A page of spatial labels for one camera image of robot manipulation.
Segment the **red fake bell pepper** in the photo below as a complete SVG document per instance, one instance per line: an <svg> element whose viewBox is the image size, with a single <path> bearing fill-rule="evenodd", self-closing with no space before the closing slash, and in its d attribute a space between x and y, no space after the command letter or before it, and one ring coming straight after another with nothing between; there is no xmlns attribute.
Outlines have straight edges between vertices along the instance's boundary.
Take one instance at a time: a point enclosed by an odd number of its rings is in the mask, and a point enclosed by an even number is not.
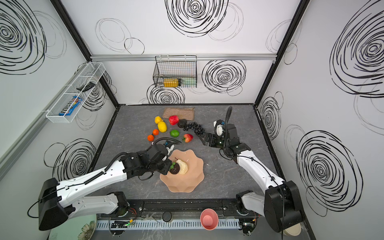
<svg viewBox="0 0 384 240"><path fill-rule="evenodd" d="M174 115L174 116L170 116L169 117L169 123L174 126L174 125L177 125L178 122L180 121L179 117Z"/></svg>

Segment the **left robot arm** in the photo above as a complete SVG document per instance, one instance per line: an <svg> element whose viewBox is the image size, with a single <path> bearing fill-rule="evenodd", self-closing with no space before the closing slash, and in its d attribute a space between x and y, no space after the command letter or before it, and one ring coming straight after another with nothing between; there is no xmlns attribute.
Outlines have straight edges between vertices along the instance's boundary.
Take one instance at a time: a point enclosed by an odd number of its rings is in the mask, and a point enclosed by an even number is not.
<svg viewBox="0 0 384 240"><path fill-rule="evenodd" d="M109 185L158 172L166 175L171 169L172 144L153 144L147 150L117 154L104 168L70 180L51 178L43 183L39 198L39 230L47 231L76 217L105 214L123 216L129 204L124 193L105 196L92 194Z"/></svg>

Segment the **large yellow lemon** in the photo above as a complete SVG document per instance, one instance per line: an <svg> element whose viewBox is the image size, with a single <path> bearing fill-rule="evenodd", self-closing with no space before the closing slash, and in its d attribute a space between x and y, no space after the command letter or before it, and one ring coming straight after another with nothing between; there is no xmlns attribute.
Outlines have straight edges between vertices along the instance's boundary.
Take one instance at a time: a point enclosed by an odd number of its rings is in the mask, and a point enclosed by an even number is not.
<svg viewBox="0 0 384 240"><path fill-rule="evenodd" d="M161 133L165 133L165 132L168 130L167 124L166 124L164 121L160 121L160 122L158 123L158 130L159 130Z"/></svg>

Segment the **dark mangosteen green top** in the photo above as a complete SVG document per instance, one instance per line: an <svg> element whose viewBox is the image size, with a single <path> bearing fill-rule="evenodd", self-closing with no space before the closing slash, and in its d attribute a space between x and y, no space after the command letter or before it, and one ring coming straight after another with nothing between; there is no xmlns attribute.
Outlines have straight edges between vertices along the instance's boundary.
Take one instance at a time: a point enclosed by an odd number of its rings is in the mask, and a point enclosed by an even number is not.
<svg viewBox="0 0 384 240"><path fill-rule="evenodd" d="M176 175L179 173L180 169L181 169L180 165L176 162L173 162L171 167L170 167L170 173L172 175Z"/></svg>

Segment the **cream fake pear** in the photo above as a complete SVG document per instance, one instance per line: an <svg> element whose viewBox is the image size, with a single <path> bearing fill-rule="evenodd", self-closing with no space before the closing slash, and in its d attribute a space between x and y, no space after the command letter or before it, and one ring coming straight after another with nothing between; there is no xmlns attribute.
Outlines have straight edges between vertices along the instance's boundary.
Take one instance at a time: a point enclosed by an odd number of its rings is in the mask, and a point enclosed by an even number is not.
<svg viewBox="0 0 384 240"><path fill-rule="evenodd" d="M179 170L178 174L185 175L188 172L188 170L189 170L189 167L188 167L187 163L182 161L182 160L177 160L176 163L180 167L180 170Z"/></svg>

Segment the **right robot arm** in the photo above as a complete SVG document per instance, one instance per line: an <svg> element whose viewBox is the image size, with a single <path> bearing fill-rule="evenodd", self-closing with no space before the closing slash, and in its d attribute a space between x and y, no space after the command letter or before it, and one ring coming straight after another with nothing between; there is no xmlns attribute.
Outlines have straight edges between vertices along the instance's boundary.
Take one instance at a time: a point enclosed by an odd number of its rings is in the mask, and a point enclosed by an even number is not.
<svg viewBox="0 0 384 240"><path fill-rule="evenodd" d="M264 191L262 196L252 191L240 194L239 210L264 216L277 233L303 222L306 218L297 185L268 169L251 148L241 142L235 125L217 120L214 128L214 133L200 137L202 143L223 151L227 159L245 169Z"/></svg>

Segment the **pink wavy fruit bowl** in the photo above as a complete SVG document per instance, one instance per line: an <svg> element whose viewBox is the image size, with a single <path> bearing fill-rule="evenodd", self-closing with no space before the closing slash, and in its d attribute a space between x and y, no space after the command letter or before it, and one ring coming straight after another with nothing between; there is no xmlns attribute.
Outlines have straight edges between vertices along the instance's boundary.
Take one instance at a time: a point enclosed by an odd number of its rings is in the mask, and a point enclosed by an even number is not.
<svg viewBox="0 0 384 240"><path fill-rule="evenodd" d="M181 160L188 166L184 174L179 171L176 175L168 173L160 175L160 180L172 193L191 193L205 178L204 161L197 157L192 150L174 150L169 157L172 162Z"/></svg>

